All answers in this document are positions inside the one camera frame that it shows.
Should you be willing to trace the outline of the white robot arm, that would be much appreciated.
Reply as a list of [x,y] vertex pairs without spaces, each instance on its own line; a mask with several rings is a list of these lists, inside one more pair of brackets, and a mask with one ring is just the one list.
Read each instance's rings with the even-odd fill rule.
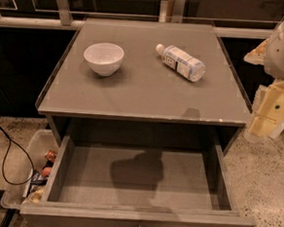
[[277,138],[284,130],[284,19],[244,60],[262,65],[264,72],[274,78],[268,87],[258,87],[251,118],[245,126],[245,139],[254,143]]

